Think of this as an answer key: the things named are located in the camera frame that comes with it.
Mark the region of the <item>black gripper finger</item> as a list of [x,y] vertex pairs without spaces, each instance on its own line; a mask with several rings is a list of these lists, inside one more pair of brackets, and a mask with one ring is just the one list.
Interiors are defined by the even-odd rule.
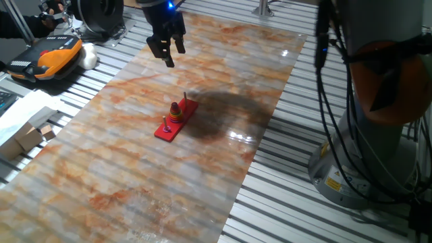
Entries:
[[175,65],[170,53],[170,39],[171,37],[168,34],[154,34],[148,37],[146,42],[155,58],[162,59],[167,67],[173,68]]
[[184,54],[186,52],[185,46],[184,46],[184,37],[182,34],[174,34],[173,39],[175,41],[175,46],[178,50],[178,53]]

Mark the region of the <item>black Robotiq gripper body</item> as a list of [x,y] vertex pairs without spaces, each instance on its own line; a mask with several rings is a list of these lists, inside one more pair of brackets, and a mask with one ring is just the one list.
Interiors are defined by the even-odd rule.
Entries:
[[183,43],[186,27],[181,12],[169,0],[142,0],[141,8],[147,22],[153,28],[153,35],[147,43],[166,41],[173,38],[175,43]]

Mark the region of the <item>person hand holding device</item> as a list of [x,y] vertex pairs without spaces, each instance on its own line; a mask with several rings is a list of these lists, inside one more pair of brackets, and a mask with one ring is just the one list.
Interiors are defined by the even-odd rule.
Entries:
[[58,25],[67,22],[68,2],[65,0],[42,0],[38,5],[43,24],[49,29],[54,30]]

